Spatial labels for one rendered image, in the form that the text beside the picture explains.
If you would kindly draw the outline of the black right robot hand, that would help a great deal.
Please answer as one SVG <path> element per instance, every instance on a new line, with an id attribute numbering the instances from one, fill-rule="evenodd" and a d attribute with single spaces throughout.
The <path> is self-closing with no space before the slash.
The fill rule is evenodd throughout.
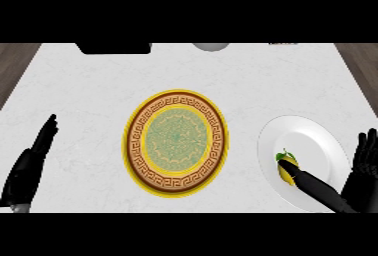
<path id="1" fill-rule="evenodd" d="M 290 161 L 280 160 L 299 189 L 336 213 L 378 213 L 378 130 L 359 134 L 352 172 L 342 192 Z"/>

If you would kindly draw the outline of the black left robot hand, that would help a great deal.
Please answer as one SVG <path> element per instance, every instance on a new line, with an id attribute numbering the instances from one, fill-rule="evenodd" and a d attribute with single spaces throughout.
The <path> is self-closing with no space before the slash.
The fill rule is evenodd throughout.
<path id="1" fill-rule="evenodd" d="M 38 193 L 45 160 L 58 133 L 57 115 L 52 114 L 38 135 L 33 146 L 27 148 L 14 164 L 0 195 L 0 207 L 30 204 Z"/>

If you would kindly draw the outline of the yellow lemon with leaf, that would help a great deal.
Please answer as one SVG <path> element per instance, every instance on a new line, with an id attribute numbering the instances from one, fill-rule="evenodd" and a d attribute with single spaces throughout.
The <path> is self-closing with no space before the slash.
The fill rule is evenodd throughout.
<path id="1" fill-rule="evenodd" d="M 289 161 L 290 163 L 293 163 L 294 165 L 299 165 L 299 162 L 297 162 L 297 159 L 296 159 L 293 153 L 289 152 L 287 150 L 284 150 L 283 152 L 280 152 L 280 153 L 277 154 L 275 159 L 277 159 L 277 160 L 286 160 L 286 161 Z M 294 178 L 292 177 L 290 173 L 287 172 L 287 170 L 284 169 L 283 166 L 278 166 L 278 172 L 280 172 L 280 176 L 281 176 L 283 180 L 284 180 L 292 186 L 294 186 L 294 185 L 296 185 Z"/>

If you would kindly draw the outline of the white plate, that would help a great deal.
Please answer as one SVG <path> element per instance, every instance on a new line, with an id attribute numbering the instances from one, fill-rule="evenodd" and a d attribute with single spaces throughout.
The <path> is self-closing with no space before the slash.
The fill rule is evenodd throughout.
<path id="1" fill-rule="evenodd" d="M 259 163 L 266 180 L 281 197 L 309 212 L 330 209 L 281 178 L 277 154 L 294 155 L 302 170 L 342 192 L 351 173 L 351 161 L 333 134 L 311 119 L 281 116 L 272 119 L 259 137 Z"/>

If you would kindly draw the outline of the yellow patterned plate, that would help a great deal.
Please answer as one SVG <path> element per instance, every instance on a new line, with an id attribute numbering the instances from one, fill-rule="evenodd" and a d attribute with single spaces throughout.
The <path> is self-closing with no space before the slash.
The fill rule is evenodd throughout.
<path id="1" fill-rule="evenodd" d="M 197 193 L 219 175 L 228 150 L 227 120 L 204 95 L 173 89 L 144 101 L 125 127 L 122 153 L 145 191 L 166 198 Z"/>

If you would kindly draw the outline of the black appliance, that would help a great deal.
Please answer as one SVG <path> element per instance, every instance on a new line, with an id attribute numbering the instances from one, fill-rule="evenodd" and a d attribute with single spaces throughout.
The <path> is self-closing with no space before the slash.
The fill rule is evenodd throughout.
<path id="1" fill-rule="evenodd" d="M 79 43 L 82 52 L 88 55 L 104 54 L 150 54 L 151 43 Z"/>

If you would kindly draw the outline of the grey round object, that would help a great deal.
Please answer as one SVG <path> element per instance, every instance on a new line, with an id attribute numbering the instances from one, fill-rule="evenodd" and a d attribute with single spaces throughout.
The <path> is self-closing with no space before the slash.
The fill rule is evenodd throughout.
<path id="1" fill-rule="evenodd" d="M 224 50 L 229 46 L 228 43 L 196 43 L 196 47 L 207 52 Z"/>

